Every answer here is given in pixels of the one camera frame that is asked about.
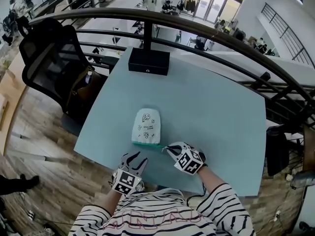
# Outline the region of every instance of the white pouch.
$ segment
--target white pouch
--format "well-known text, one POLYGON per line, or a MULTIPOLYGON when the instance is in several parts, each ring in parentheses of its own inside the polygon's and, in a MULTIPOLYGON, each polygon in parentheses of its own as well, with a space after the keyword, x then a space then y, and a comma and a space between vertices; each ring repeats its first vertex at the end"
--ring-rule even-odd
POLYGON ((155 109, 143 108, 137 113, 132 129, 134 144, 158 145, 161 137, 161 120, 155 109))

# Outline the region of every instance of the striped shirt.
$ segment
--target striped shirt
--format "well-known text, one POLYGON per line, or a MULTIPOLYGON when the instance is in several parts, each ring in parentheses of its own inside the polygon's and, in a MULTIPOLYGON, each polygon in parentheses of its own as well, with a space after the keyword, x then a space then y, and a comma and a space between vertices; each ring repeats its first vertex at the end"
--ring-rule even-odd
POLYGON ((119 201, 113 216, 85 206, 69 236, 253 236, 252 221, 235 191, 219 185, 197 209, 185 204, 179 190, 167 188, 131 194, 119 201))

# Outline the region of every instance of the shirt sleeve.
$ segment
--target shirt sleeve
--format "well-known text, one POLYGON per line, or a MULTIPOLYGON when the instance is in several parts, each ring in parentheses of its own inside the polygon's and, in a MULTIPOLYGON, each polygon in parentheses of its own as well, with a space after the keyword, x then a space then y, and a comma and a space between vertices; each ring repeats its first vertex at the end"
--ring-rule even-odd
POLYGON ((197 211, 210 218, 218 232, 228 235, 254 236, 252 220, 235 191, 227 183, 219 185, 200 205, 197 211))
POLYGON ((95 236, 111 215, 99 206, 85 206, 77 216, 68 236, 95 236))

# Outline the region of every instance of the wooden desk edge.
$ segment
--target wooden desk edge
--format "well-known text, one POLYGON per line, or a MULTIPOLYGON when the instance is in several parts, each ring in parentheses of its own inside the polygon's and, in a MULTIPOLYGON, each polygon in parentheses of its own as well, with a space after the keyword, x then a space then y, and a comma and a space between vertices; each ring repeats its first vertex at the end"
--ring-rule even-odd
POLYGON ((11 135, 17 109, 26 89, 26 85, 22 80, 24 67, 25 65, 22 56, 18 53, 9 66, 9 70, 15 75, 15 78, 12 79, 7 73, 5 73, 0 82, 0 93, 8 100, 8 104, 3 112, 0 126, 0 153, 3 156, 5 156, 6 153, 6 147, 11 135))

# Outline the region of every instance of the glass door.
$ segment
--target glass door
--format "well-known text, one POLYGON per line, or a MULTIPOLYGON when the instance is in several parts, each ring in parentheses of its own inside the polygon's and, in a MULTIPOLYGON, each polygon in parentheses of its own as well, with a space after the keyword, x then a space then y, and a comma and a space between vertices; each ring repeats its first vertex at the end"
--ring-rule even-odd
POLYGON ((212 5, 210 7, 208 16, 205 20, 209 21, 210 23, 215 23, 218 17, 218 14, 224 4, 225 0, 213 0, 212 5))
POLYGON ((195 17, 205 19, 212 0, 200 0, 195 17))

